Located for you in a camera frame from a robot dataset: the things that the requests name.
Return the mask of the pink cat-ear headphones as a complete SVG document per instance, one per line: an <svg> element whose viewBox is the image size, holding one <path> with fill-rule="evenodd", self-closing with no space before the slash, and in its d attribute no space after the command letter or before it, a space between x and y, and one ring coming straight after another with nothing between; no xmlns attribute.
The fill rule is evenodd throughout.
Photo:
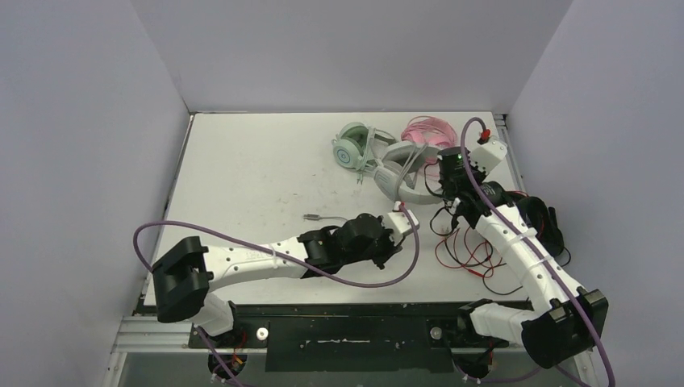
<svg viewBox="0 0 684 387"><path fill-rule="evenodd" d="M445 149L457 145L458 134L443 119L430 115L419 115L408 122L399 138L420 145L428 144L429 147Z"/></svg>

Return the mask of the white gaming headset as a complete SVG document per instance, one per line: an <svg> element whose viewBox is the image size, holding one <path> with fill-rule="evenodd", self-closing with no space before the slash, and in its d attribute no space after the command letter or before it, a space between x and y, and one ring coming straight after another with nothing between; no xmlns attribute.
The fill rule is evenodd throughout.
<svg viewBox="0 0 684 387"><path fill-rule="evenodd" d="M440 149L429 144L408 140L390 145L379 159L372 178L381 192L392 202L409 202L418 205L436 204L436 194L416 189L418 174L427 165L428 158L436 157Z"/></svg>

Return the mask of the mint green headphones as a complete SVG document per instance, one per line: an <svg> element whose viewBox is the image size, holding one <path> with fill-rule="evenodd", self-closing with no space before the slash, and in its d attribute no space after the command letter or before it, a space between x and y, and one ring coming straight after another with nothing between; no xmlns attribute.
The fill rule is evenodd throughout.
<svg viewBox="0 0 684 387"><path fill-rule="evenodd" d="M377 167L377 156L373 143L396 144L398 139L387 131L352 122L332 140L333 156L337 164L344 169L352 170L357 175L357 183L362 184L364 177Z"/></svg>

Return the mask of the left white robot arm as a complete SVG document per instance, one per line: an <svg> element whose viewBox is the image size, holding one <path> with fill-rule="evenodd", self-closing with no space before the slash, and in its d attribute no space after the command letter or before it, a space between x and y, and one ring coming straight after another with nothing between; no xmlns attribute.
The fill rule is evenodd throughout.
<svg viewBox="0 0 684 387"><path fill-rule="evenodd" d="M362 261L383 269L418 228L412 212L364 213L341 226L262 245L222 248L207 246L197 236L185 237L152 265L157 320L190 321L229 347L240 339L241 325L219 289L271 278L334 277Z"/></svg>

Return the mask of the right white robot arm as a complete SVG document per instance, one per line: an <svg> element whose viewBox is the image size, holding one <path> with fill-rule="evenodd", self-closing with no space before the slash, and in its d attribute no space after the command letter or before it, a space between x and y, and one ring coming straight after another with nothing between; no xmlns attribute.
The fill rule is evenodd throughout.
<svg viewBox="0 0 684 387"><path fill-rule="evenodd" d="M457 321L458 338L475 345L489 336L521 345L542 368L597 347L608 301L588 291L556 262L558 245L548 250L555 224L545 204L505 190L468 166L459 147L439 151L439 183L454 218L464 218L502 257L528 295L531 309L503 306L482 299L464 306Z"/></svg>

